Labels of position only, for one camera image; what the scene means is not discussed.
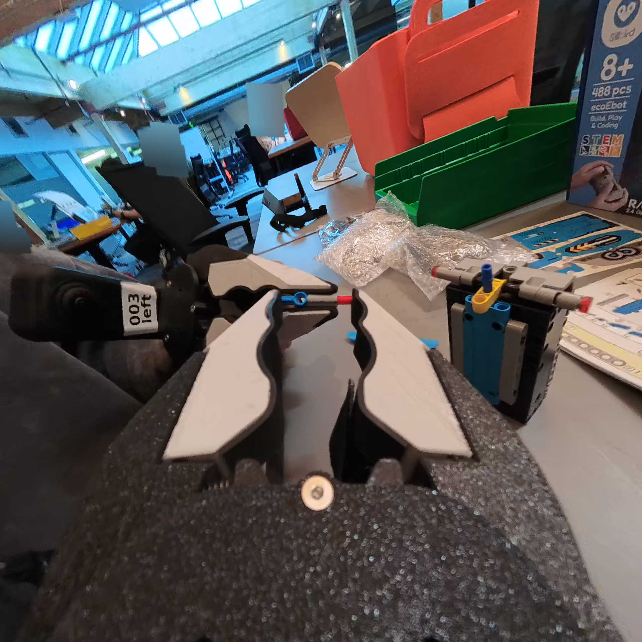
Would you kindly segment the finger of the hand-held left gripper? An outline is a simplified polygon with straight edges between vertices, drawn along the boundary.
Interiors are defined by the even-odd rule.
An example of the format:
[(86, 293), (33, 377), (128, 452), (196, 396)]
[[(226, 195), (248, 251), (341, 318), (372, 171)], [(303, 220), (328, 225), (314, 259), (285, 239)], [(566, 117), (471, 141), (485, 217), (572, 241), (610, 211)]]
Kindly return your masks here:
[(282, 322), (279, 328), (280, 340), (296, 340), (312, 332), (317, 327), (333, 320), (338, 316), (338, 306), (312, 306), (295, 308), (285, 306), (282, 312)]
[(215, 299), (236, 304), (256, 303), (272, 290), (281, 296), (296, 292), (337, 295), (335, 284), (258, 255), (212, 262), (206, 282)]

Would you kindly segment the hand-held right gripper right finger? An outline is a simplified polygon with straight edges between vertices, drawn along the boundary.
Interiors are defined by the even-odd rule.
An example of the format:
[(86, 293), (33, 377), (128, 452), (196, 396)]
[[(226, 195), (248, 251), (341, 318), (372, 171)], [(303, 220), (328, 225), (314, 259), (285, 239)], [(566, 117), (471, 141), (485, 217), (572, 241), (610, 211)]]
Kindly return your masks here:
[(370, 295), (353, 290), (356, 385), (352, 436), (369, 465), (425, 456), (472, 458), (472, 447), (440, 381), (429, 349)]

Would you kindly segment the orange plastic case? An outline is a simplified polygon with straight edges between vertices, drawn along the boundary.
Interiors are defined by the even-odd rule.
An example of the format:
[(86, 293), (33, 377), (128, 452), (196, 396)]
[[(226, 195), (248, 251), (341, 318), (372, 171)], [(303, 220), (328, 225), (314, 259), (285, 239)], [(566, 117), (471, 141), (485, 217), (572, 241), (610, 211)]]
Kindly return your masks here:
[(484, 1), (429, 23), (415, 1), (407, 27), (336, 77), (360, 165), (377, 163), (530, 104), (538, 1)]

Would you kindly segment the black phone stand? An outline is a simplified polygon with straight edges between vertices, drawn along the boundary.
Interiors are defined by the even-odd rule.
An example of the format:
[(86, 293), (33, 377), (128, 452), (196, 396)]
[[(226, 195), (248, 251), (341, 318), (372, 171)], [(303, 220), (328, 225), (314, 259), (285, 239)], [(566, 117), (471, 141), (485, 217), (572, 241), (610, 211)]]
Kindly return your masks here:
[(294, 178), (299, 190), (294, 195), (278, 199), (268, 188), (262, 194), (262, 204), (273, 214), (270, 226), (277, 232), (285, 232), (288, 228), (299, 230), (308, 223), (327, 215), (326, 205), (315, 209), (310, 206), (298, 173), (294, 173)]

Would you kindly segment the blue sticker sheet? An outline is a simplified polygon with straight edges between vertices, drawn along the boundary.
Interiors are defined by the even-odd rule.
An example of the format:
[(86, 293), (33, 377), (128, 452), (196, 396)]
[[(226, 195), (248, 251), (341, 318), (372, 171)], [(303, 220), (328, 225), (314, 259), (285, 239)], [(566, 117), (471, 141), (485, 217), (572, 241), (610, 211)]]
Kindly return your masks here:
[(571, 274), (578, 283), (641, 266), (641, 231), (585, 211), (496, 236), (526, 249), (531, 269)]

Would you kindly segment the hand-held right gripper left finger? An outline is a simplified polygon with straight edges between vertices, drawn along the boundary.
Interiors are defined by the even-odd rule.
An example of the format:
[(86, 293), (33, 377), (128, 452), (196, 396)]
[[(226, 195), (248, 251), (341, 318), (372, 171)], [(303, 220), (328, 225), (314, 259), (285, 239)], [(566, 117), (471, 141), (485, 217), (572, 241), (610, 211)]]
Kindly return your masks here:
[(269, 290), (208, 347), (166, 444), (164, 461), (247, 458), (282, 466), (281, 293)]

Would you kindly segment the grey desk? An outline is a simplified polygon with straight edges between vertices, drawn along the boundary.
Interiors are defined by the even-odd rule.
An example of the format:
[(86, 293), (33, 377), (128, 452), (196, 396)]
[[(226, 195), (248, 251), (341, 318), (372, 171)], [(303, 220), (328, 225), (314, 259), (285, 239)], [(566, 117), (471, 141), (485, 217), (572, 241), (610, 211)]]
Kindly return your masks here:
[[(576, 209), (566, 193), (503, 213), (470, 229), (496, 237), (560, 218)], [(318, 233), (261, 254), (352, 286), (315, 261)], [(365, 292), (419, 338), (439, 341), (449, 360), (445, 298), (429, 301), (413, 281), (388, 270)], [(360, 368), (346, 339), (349, 309), (285, 351), (285, 476), (296, 482), (331, 472), (329, 439)], [(641, 640), (641, 392), (563, 352), (548, 394), (519, 436), (557, 494), (592, 582), (628, 641)]]

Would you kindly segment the folded instruction leaflet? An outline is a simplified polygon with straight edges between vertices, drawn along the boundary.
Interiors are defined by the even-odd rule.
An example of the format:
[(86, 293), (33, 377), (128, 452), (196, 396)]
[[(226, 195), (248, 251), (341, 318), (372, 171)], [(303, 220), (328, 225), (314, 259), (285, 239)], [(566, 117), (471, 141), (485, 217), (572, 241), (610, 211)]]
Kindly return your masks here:
[(568, 313), (560, 348), (641, 390), (641, 267), (622, 270), (576, 293), (592, 303), (587, 313)]

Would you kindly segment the black blue brick model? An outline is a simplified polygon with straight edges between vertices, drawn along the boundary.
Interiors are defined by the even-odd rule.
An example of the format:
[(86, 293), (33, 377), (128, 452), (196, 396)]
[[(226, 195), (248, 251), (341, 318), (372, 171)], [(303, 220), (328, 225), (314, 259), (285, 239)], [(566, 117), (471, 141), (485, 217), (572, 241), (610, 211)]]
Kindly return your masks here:
[(525, 424), (545, 399), (570, 311), (593, 298), (573, 275), (526, 263), (463, 259), (435, 266), (445, 288), (451, 363), (500, 413)]

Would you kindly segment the green plastic bin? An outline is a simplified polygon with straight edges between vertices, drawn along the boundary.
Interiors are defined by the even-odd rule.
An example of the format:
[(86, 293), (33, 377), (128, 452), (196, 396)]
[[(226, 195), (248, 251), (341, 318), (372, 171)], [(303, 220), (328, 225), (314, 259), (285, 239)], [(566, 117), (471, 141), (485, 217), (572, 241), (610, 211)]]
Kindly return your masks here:
[(393, 194), (417, 226), (464, 229), (565, 191), (576, 102), (509, 110), (376, 163), (377, 200)]

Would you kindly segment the black office chair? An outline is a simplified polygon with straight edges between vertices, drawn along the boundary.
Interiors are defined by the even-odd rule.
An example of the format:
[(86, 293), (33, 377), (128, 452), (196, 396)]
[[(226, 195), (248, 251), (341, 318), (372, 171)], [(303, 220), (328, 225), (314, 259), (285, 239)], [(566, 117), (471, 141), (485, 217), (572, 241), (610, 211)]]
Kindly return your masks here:
[(238, 228), (253, 246), (247, 215), (218, 222), (185, 179), (158, 175), (144, 163), (124, 165), (115, 158), (100, 165), (98, 172), (137, 213), (137, 230), (124, 248), (146, 264), (160, 262), (161, 251), (188, 263), (189, 256), (208, 246), (229, 249), (226, 234)]

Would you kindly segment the robot kit box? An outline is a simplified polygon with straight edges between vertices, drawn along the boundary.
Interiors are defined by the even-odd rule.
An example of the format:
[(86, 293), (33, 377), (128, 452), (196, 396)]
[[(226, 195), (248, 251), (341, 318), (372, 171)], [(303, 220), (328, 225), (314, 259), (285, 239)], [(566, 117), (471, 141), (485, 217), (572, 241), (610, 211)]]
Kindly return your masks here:
[(641, 2), (597, 1), (568, 202), (641, 218)]

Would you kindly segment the white table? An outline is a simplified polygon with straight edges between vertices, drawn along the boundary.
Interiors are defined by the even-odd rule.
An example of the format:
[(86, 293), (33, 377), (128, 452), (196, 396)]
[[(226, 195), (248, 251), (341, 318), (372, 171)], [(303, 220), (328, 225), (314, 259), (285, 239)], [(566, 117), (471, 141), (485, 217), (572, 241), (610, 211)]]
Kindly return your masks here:
[(299, 168), (298, 174), (304, 185), (310, 206), (316, 209), (321, 205), (325, 205), (327, 215), (308, 223), (302, 229), (288, 228), (284, 232), (278, 232), (270, 225), (274, 213), (266, 205), (263, 205), (253, 253), (257, 255), (265, 254), (303, 237), (315, 235), (319, 229), (323, 228), (331, 220), (338, 220), (346, 216), (370, 211), (375, 204), (374, 177), (364, 172), (361, 168), (357, 168), (356, 161), (350, 160), (348, 165), (356, 170), (354, 177), (319, 191), (313, 190), (309, 184), (311, 166)]

